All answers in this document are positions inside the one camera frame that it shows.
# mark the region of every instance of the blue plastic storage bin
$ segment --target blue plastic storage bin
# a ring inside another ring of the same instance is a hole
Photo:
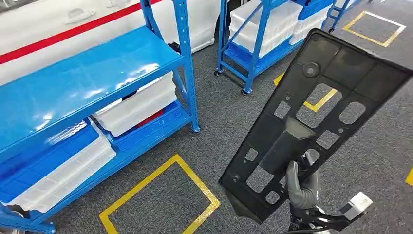
[[[10,202],[98,137],[85,119],[0,164],[0,201]]]
[[[290,39],[291,37],[287,38],[262,58],[258,57],[255,70],[265,70],[274,61],[278,61],[280,58],[283,58],[286,54],[288,54],[291,49],[294,49],[293,46],[288,43]],[[231,42],[225,54],[230,56],[233,61],[242,66],[244,69],[248,70],[250,68],[252,53],[244,47]]]
[[[141,127],[135,126],[118,137],[113,137],[111,132],[103,129],[97,121],[94,122],[98,125],[99,129],[103,131],[112,146],[119,151],[125,151],[142,141],[142,139],[145,139],[147,136],[157,134],[156,129],[159,129],[159,125],[167,125],[183,115],[187,115],[187,113],[182,108],[181,103],[179,101],[174,101],[164,108],[164,113],[161,116],[151,120]]]
[[[327,6],[333,4],[333,0],[311,0],[307,5],[305,5],[306,0],[294,1],[297,4],[303,6],[300,14],[298,15],[298,20],[304,20],[314,13],[326,8]]]

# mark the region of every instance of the white plastic tray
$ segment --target white plastic tray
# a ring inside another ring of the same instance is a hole
[[[260,2],[260,0],[252,0],[231,11],[231,28],[234,31],[237,31]],[[276,35],[295,25],[298,21],[298,15],[301,10],[302,6],[292,1],[287,1],[286,3],[272,9],[265,28],[263,44],[269,42]],[[241,31],[242,34],[247,37],[254,38],[254,41],[257,37],[258,27],[260,25],[261,13],[262,8],[255,13],[255,15]]]
[[[108,163],[116,153],[101,131],[91,124],[99,133],[98,139],[6,205],[45,213]]]
[[[141,87],[136,94],[111,103],[93,114],[114,137],[121,135],[176,100],[173,72]]]
[[[310,32],[311,29],[313,28],[321,28],[322,23],[324,22],[325,19],[320,19],[319,21],[308,25],[306,28],[302,29],[301,31],[294,33],[292,38],[289,41],[290,45],[294,45],[296,43],[298,43],[299,41],[301,41],[302,39],[304,39],[308,32]]]
[[[330,10],[332,4],[325,7],[324,9],[318,11],[317,13],[313,14],[310,17],[307,17],[304,20],[299,20],[294,28],[294,33],[302,32],[303,30],[307,29],[309,26],[319,22],[320,20],[327,18],[327,12]]]
[[[354,3],[355,1],[356,1],[356,0],[350,0],[349,3],[348,3],[348,5],[347,5],[347,7],[346,7],[346,9],[349,8],[351,5],[353,5],[353,3]],[[345,3],[345,2],[346,2],[346,0],[337,0],[335,6],[336,6],[336,7],[339,7],[339,8],[342,8],[342,7],[344,6],[344,3]]]
[[[231,26],[229,27],[230,31],[230,37],[235,34],[236,30],[232,28]],[[262,58],[264,55],[266,55],[268,52],[273,50],[275,47],[277,47],[279,44],[281,44],[283,41],[285,41],[287,38],[289,38],[291,35],[293,35],[294,32],[294,25],[291,27],[287,28],[286,30],[280,32],[277,34],[275,37],[273,37],[271,40],[266,41],[265,43],[263,42],[261,45],[261,50],[259,57]],[[233,42],[235,44],[238,44],[244,48],[246,48],[248,51],[251,53],[254,52],[254,46],[255,46],[255,37],[248,37],[247,35],[243,33],[239,33],[236,38],[234,38]]]

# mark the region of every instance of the yellow tape square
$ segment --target yellow tape square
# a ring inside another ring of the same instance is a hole
[[[406,183],[413,186],[413,168],[410,170],[410,173],[407,175]]]
[[[398,29],[387,39],[387,41],[385,41],[385,42],[380,42],[380,41],[371,39],[371,38],[369,38],[369,37],[367,37],[367,36],[365,36],[365,35],[363,35],[363,34],[360,34],[360,33],[355,32],[355,31],[353,31],[353,30],[350,29],[350,27],[353,26],[353,25],[354,25],[361,17],[363,17],[364,15],[370,15],[370,16],[376,17],[376,18],[378,18],[378,19],[381,19],[381,20],[384,20],[384,21],[386,21],[386,22],[389,22],[389,23],[392,23],[392,24],[394,24],[394,25],[397,25],[397,26],[399,26],[399,28],[398,28]],[[356,35],[356,36],[359,36],[359,37],[361,37],[361,38],[363,38],[363,39],[366,39],[366,40],[368,40],[368,41],[371,41],[371,42],[373,42],[373,43],[376,43],[376,44],[379,44],[379,45],[381,45],[381,46],[387,47],[405,28],[406,28],[406,26],[404,26],[403,24],[394,22],[394,21],[392,21],[392,20],[386,19],[386,18],[384,18],[384,17],[378,16],[378,15],[373,14],[373,13],[368,12],[368,11],[363,11],[363,12],[360,13],[360,15],[358,15],[357,17],[355,17],[354,20],[352,20],[352,21],[349,22],[346,26],[344,26],[344,27],[343,27],[343,30],[344,30],[344,31],[347,31],[347,32],[349,32],[349,33],[352,33],[352,34],[354,34],[354,35]]]
[[[135,194],[142,190],[146,185],[148,185],[152,180],[164,172],[173,163],[178,163],[179,166],[184,170],[184,172],[189,176],[189,178],[198,186],[198,188],[204,193],[211,204],[182,232],[183,234],[193,233],[211,214],[220,206],[219,200],[215,195],[206,187],[206,185],[200,180],[200,178],[195,174],[195,172],[188,166],[187,163],[179,156],[174,155],[168,161],[166,161],[162,166],[152,172],[148,177],[146,177],[142,182],[132,188],[129,192],[119,198],[114,204],[110,205],[107,209],[99,214],[99,218],[105,227],[108,234],[117,234],[117,230],[109,220],[109,215],[124,204],[127,200],[131,199]]]

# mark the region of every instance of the shelf caster wheel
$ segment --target shelf caster wheel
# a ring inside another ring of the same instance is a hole
[[[242,94],[243,96],[246,96],[246,95],[248,95],[249,93],[247,93],[247,91],[245,91],[244,89],[242,89],[242,90],[241,90],[241,94]]]

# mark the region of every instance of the rectangular cutout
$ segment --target rectangular cutout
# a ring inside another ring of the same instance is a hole
[[[326,84],[318,84],[306,101],[316,109],[303,105],[297,112],[297,119],[310,128],[319,126],[342,97],[340,91],[332,92],[333,90],[335,89]]]
[[[317,139],[317,144],[328,150],[340,138],[339,135],[325,130]]]
[[[279,198],[280,195],[278,195],[275,191],[270,191],[267,196],[265,196],[265,200],[271,205],[275,204]]]
[[[274,175],[258,165],[246,180],[246,184],[255,192],[260,193],[273,178]]]
[[[249,148],[248,153],[246,153],[245,155],[245,159],[248,161],[254,161],[257,155],[258,155],[257,151],[255,151],[253,148]]]
[[[353,124],[364,113],[366,107],[358,101],[354,101],[341,112],[338,118],[345,124]]]
[[[274,111],[274,115],[278,118],[283,119],[285,115],[290,111],[291,106],[287,104],[285,101],[281,101],[278,107]]]
[[[308,149],[305,153],[306,156],[310,155],[311,159],[316,162],[320,158],[320,153],[315,149]]]

